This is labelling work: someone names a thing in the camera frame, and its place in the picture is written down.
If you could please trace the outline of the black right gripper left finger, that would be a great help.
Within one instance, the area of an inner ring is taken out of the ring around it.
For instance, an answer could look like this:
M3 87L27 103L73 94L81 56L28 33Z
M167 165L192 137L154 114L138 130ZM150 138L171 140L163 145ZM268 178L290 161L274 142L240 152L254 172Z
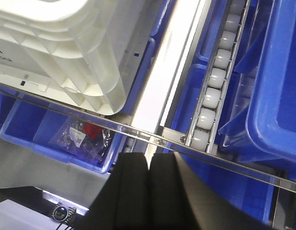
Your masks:
M148 225L148 167L141 152L120 153L116 166L77 230L144 230Z

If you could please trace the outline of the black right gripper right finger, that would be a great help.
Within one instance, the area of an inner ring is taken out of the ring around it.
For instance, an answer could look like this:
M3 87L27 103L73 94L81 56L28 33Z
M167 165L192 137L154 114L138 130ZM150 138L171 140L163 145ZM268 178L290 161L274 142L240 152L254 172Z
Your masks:
M156 153L150 170L154 230L270 230L201 180L178 153Z

